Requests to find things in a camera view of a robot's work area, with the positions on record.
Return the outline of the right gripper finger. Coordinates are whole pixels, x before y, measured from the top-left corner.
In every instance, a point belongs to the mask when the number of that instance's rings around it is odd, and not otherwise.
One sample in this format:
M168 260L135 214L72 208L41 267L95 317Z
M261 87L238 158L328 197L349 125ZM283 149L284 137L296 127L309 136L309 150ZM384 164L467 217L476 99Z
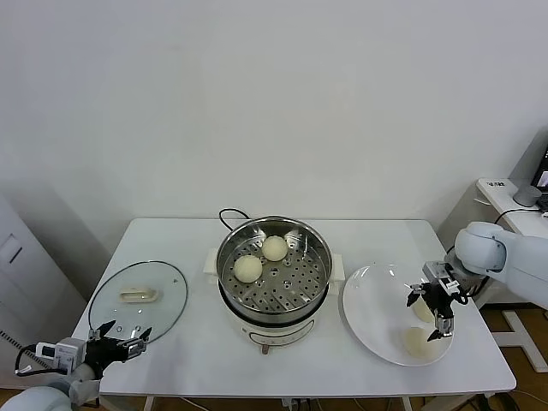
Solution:
M435 328L432 334L427 338L427 341L439 340L446 337L452 337L454 330L454 319L445 319L442 317L435 318Z
M409 286L410 294L407 297L407 307L411 307L420 297L428 291L428 283L416 283Z

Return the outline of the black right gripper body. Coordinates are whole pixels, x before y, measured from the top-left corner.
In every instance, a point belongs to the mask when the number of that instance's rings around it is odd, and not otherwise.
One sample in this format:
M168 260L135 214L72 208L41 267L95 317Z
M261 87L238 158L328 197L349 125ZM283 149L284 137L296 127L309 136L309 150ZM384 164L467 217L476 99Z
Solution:
M423 284L422 299L425 301L435 318L453 319L451 308L453 296L448 295L440 284Z

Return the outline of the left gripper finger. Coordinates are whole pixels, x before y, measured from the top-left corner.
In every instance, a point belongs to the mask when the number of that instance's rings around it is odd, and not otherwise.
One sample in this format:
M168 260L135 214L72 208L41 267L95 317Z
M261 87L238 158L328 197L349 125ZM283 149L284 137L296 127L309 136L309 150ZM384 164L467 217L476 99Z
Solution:
M126 356L139 356L146 351L150 335L152 333L152 327L149 327L143 331L138 337L132 337L128 340L118 343L118 348Z
M114 326L115 323L116 323L115 320L111 320L109 322L101 324L97 329L90 329L88 332L88 340L89 341L100 340L110 331L110 329Z

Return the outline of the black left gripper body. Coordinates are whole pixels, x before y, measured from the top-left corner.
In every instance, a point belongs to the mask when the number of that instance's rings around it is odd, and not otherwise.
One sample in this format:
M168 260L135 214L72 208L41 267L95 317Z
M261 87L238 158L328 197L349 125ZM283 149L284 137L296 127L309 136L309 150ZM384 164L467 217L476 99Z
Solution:
M84 363L91 367L96 379L104 376L105 369L114 362L125 362L128 351L121 345L122 340L103 337L86 343Z

